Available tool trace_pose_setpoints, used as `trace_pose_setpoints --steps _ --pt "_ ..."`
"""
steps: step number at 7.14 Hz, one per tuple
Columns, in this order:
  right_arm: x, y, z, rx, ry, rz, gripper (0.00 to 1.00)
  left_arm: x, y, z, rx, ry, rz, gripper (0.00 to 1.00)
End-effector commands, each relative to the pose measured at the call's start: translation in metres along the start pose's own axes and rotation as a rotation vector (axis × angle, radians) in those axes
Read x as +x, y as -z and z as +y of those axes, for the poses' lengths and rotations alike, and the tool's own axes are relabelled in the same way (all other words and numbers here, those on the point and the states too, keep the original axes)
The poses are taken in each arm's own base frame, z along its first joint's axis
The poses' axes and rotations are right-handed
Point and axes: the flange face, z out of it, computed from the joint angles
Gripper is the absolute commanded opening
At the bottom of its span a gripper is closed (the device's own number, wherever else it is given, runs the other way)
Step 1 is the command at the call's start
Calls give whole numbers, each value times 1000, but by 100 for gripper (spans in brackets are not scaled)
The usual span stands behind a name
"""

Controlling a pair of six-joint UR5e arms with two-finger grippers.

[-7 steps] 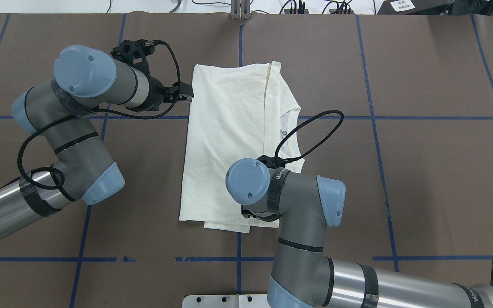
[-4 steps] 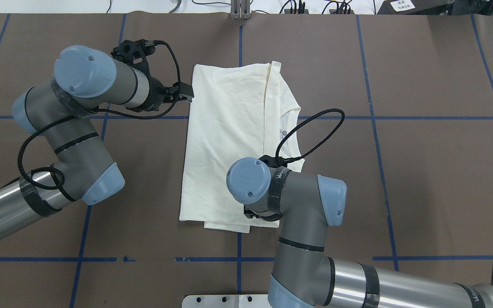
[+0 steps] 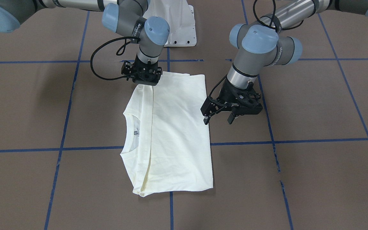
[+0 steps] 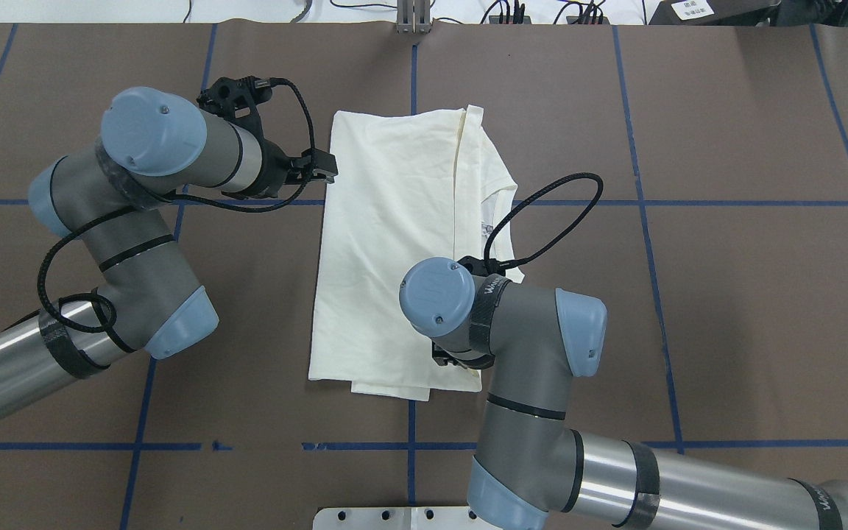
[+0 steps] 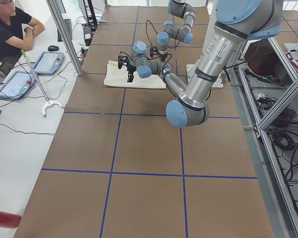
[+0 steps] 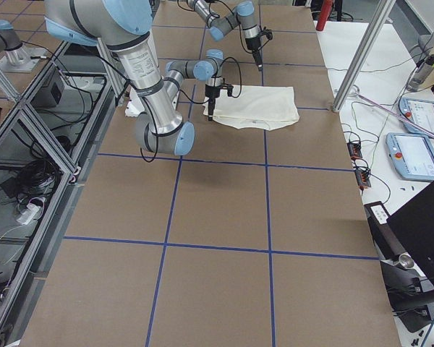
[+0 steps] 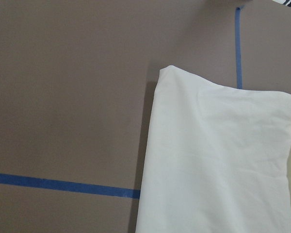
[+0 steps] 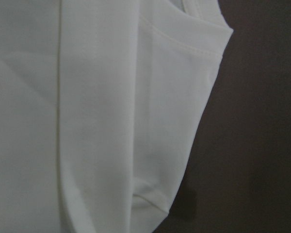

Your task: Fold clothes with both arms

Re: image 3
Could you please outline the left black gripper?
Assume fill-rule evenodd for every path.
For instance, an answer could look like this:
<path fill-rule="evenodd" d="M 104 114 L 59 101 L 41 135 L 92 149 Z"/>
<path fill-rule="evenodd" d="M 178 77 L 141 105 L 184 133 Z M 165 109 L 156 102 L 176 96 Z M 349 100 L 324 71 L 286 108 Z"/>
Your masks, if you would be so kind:
<path fill-rule="evenodd" d="M 223 86 L 219 96 L 215 99 L 211 95 L 221 82 L 223 82 Z M 253 89 L 253 86 L 252 80 L 248 80 L 246 89 L 240 89 L 233 86 L 227 78 L 221 79 L 201 106 L 204 124 L 208 125 L 210 118 L 222 111 L 231 112 L 228 119 L 235 119 L 243 115 L 259 114 L 263 109 L 259 102 L 261 95 Z"/>

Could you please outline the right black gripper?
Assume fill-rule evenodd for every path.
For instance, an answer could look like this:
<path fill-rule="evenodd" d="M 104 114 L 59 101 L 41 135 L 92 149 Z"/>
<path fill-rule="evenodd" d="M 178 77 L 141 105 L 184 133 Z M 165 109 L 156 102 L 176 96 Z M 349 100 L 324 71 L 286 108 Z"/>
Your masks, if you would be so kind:
<path fill-rule="evenodd" d="M 130 61 L 124 61 L 121 74 L 127 80 L 132 80 L 136 84 L 156 86 L 162 75 L 162 67 L 158 66 L 158 62 L 147 64 L 136 60 L 133 64 Z"/>

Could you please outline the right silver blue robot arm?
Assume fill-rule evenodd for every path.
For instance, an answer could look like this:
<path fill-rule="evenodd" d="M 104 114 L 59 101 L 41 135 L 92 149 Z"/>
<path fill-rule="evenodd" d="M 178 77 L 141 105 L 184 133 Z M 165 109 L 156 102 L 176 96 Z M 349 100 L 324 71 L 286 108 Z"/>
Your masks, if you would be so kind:
<path fill-rule="evenodd" d="M 147 0 L 0 0 L 0 32 L 10 33 L 41 9 L 75 8 L 102 12 L 102 24 L 122 36 L 125 44 L 139 44 L 134 63 L 124 61 L 122 78 L 156 86 L 162 75 L 159 56 L 170 34 L 161 17 L 143 17 Z"/>

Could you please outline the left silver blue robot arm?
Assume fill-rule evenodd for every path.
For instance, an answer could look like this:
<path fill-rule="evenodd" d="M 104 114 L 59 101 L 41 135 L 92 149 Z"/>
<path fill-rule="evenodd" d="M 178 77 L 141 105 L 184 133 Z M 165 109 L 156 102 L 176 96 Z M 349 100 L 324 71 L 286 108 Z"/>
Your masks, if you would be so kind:
<path fill-rule="evenodd" d="M 251 24 L 235 25 L 230 43 L 238 49 L 217 98 L 207 96 L 201 107 L 204 124 L 211 117 L 229 111 L 228 123 L 243 115 L 257 115 L 263 106 L 254 82 L 265 66 L 289 65 L 298 61 L 303 47 L 299 39 L 280 36 L 280 32 L 298 27 L 316 13 L 336 10 L 368 16 L 368 0 L 293 0 Z"/>

